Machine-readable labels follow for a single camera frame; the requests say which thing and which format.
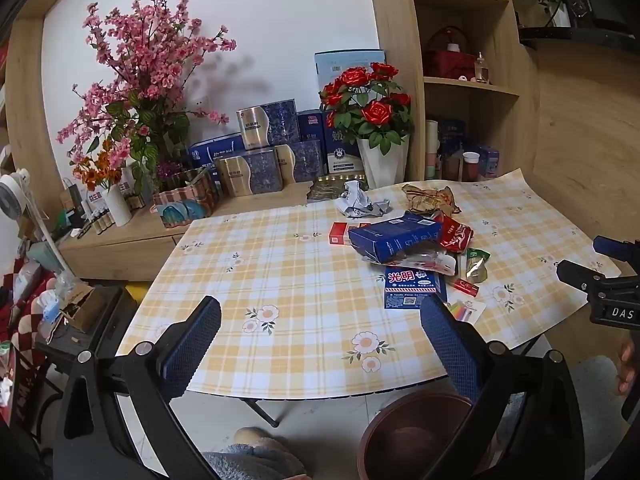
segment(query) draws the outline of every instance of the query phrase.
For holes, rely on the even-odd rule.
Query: metal screw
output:
[[[507,347],[500,341],[489,343],[489,352],[495,355],[503,355],[507,351]]]
[[[551,359],[556,364],[564,361],[564,356],[558,350],[550,350],[548,355],[549,359]]]
[[[136,346],[136,354],[147,355],[154,346],[149,341],[143,341]]]
[[[79,363],[85,363],[89,359],[91,359],[91,352],[89,352],[88,350],[83,350],[78,354],[78,362]]]

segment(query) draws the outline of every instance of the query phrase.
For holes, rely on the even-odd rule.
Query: person's hand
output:
[[[626,395],[629,393],[631,389],[631,385],[633,384],[636,378],[636,369],[634,368],[634,343],[630,341],[628,343],[624,343],[620,348],[620,352],[618,353],[618,357],[620,357],[620,373],[618,375],[618,390],[617,393],[619,395]]]

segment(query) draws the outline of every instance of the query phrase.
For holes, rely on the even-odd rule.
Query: white lid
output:
[[[480,162],[480,153],[465,152],[462,154],[467,164],[477,164]]]

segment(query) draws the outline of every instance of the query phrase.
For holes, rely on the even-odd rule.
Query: glass bottle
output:
[[[479,53],[478,59],[476,59],[476,82],[489,82],[489,67],[486,64],[484,57],[482,57],[482,52]]]

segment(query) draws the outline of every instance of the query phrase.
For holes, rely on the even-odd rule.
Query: yellow checkered tablecloth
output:
[[[514,348],[574,313],[585,295],[558,281],[566,258],[607,276],[607,257],[535,195],[521,172],[449,185],[475,231],[472,246],[492,254],[476,300],[487,305],[476,328]],[[401,185],[369,192],[402,216]],[[127,330],[118,354],[155,342],[200,300],[222,306],[222,327],[189,389],[256,399],[367,394],[444,375],[416,310],[385,310],[384,267],[350,246],[328,243],[344,216],[333,202],[194,222],[167,260]]]

